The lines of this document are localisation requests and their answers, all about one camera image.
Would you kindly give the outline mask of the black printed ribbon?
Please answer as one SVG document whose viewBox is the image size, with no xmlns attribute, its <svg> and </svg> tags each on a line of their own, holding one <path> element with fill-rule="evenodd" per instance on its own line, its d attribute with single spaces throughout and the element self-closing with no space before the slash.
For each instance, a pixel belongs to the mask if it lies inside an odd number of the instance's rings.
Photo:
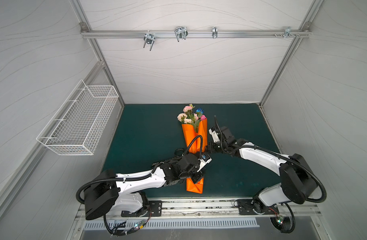
<svg viewBox="0 0 367 240">
<path fill-rule="evenodd" d="M 182 156 L 190 154 L 190 151 L 184 148 L 178 148 L 174 151 L 174 156 L 172 158 L 164 159 L 161 161 L 157 161 L 151 164 L 152 167 L 157 166 L 158 164 L 167 163 L 169 161 L 178 161 L 181 159 Z M 194 155 L 198 158 L 198 165 L 199 165 L 199 158 L 202 154 L 208 154 L 207 152 L 202 152 L 201 154 L 199 152 L 195 153 Z"/>
</svg>

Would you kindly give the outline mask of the light pink fake rose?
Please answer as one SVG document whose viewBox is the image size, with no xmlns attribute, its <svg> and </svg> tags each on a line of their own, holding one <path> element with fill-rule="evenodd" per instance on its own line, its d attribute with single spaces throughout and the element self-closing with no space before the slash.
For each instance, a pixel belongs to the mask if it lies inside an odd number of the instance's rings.
<svg viewBox="0 0 367 240">
<path fill-rule="evenodd" d="M 187 117 L 192 117 L 194 115 L 194 106 L 193 104 L 189 104 L 183 108 L 183 113 L 187 115 Z"/>
</svg>

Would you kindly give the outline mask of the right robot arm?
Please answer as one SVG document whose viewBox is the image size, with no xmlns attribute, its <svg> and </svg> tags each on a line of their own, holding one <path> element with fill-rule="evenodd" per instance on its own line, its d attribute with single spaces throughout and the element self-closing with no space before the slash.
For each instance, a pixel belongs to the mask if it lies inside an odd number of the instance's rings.
<svg viewBox="0 0 367 240">
<path fill-rule="evenodd" d="M 327 190 L 313 173 L 304 157 L 283 155 L 259 147 L 245 139 L 236 139 L 227 127 L 212 127 L 210 148 L 231 156 L 254 162 L 280 177 L 281 182 L 260 190 L 248 204 L 258 215 L 276 204 L 304 202 L 322 203 Z"/>
</svg>

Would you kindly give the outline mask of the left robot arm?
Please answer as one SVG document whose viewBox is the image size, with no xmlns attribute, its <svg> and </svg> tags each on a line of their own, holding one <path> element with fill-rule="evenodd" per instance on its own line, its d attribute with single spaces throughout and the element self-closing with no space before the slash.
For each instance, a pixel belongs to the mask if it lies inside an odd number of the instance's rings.
<svg viewBox="0 0 367 240">
<path fill-rule="evenodd" d="M 144 190 L 181 184 L 186 179 L 196 184 L 204 177 L 204 168 L 211 161 L 207 153 L 187 153 L 156 163 L 144 172 L 116 174 L 112 169 L 106 170 L 82 185 L 76 199 L 85 206 L 88 221 L 103 217 L 111 209 L 139 216 L 149 207 Z"/>
</svg>

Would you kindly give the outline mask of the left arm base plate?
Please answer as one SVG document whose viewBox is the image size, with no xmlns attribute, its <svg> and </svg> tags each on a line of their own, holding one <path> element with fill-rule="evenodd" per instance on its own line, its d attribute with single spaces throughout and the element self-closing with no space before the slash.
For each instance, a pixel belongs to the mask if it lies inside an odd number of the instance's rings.
<svg viewBox="0 0 367 240">
<path fill-rule="evenodd" d="M 129 211 L 122 211 L 121 217 L 130 217 L 130 218 L 138 218 L 138 217 L 160 217 L 162 211 L 162 201 L 147 201 L 142 204 L 142 207 L 134 213 Z"/>
</svg>

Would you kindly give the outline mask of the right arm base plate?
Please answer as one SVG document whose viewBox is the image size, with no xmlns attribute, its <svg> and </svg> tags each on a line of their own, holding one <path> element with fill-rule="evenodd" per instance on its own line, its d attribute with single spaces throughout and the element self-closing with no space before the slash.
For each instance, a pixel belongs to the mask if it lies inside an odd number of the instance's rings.
<svg viewBox="0 0 367 240">
<path fill-rule="evenodd" d="M 276 215 L 279 210 L 276 205 L 266 206 L 255 199 L 238 199 L 234 202 L 239 215 Z"/>
</svg>

